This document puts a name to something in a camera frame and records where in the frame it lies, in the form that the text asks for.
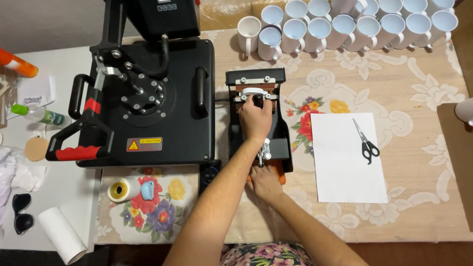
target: yellow warning triangle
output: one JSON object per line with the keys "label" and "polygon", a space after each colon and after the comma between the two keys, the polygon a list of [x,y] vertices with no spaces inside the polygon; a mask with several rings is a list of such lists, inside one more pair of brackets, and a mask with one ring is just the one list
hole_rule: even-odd
{"label": "yellow warning triangle", "polygon": [[130,147],[128,148],[129,151],[131,150],[139,150],[138,149],[138,145],[136,145],[136,141],[133,141],[130,145]]}

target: floral shirt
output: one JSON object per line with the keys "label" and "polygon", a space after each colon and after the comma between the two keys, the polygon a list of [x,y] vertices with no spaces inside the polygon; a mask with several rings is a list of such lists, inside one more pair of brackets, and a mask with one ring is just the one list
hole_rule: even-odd
{"label": "floral shirt", "polygon": [[235,245],[222,253],[220,266],[314,266],[300,244],[274,242]]}

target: black scissors handle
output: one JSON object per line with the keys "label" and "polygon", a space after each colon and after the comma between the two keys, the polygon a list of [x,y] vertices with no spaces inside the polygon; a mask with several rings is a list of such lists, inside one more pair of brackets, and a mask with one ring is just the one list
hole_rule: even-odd
{"label": "black scissors handle", "polygon": [[379,156],[379,149],[375,145],[373,145],[371,141],[363,142],[361,144],[361,149],[363,152],[363,157],[368,159],[368,164],[371,164],[371,156]]}

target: red handle grip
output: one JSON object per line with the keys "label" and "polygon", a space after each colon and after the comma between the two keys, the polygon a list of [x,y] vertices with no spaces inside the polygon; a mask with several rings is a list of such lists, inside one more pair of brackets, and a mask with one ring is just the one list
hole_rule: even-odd
{"label": "red handle grip", "polygon": [[78,161],[97,159],[98,149],[96,146],[78,146],[77,148],[65,148],[56,151],[56,157],[60,161]]}

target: hand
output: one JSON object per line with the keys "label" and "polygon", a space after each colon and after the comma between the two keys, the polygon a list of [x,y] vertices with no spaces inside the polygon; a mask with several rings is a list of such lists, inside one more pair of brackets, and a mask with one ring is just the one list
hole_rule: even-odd
{"label": "hand", "polygon": [[285,195],[271,166],[268,168],[251,167],[250,177],[252,181],[247,182],[248,186],[269,206],[273,206]]}
{"label": "hand", "polygon": [[263,109],[261,109],[254,105],[253,95],[250,95],[238,112],[245,139],[263,145],[271,129],[272,102],[264,100]]}

